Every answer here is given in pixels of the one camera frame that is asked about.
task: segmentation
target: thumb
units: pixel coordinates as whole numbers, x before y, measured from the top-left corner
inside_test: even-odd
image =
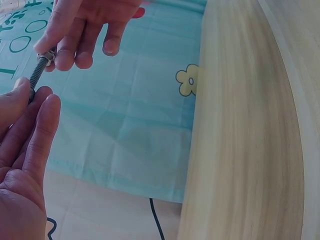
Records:
[[[11,92],[0,95],[0,136],[22,116],[28,105],[29,93],[30,82],[22,77],[16,81]]]
[[[69,32],[83,0],[56,0],[44,34],[34,45],[37,53],[45,53],[57,46]]]

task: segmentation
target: metal screw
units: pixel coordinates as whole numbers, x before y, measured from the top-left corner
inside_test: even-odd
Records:
[[[55,54],[56,48],[53,47],[49,51],[45,52],[44,54],[38,54],[37,60],[38,64],[36,65],[31,77],[30,77],[30,95],[29,95],[29,103],[31,103],[34,100],[35,97],[35,87],[44,72],[45,68],[50,66],[52,61],[55,60],[56,54]]]

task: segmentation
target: light wooden surface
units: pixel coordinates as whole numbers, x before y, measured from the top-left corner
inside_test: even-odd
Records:
[[[178,240],[318,240],[320,0],[208,0]]]

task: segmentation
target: black cable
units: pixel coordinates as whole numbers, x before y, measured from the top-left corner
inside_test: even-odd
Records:
[[[150,200],[151,211],[152,211],[152,214],[153,214],[153,217],[154,217],[154,220],[155,220],[155,224],[156,224],[156,226],[158,228],[161,240],[165,240],[164,233],[162,232],[162,228],[160,226],[160,222],[159,222],[157,214],[156,214],[154,200],[152,198],[149,198],[149,200]]]

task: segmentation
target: hand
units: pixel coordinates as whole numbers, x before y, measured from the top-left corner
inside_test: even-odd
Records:
[[[29,81],[21,78],[16,86],[0,95],[1,239],[43,240],[43,178],[61,104],[50,88],[41,87],[27,105]]]
[[[103,52],[115,56],[129,20],[139,9],[142,0],[55,0],[48,26],[34,46],[44,53],[57,45],[57,55],[47,71],[55,67],[68,71],[73,64],[80,69],[90,68],[98,35],[104,24],[108,30]]]

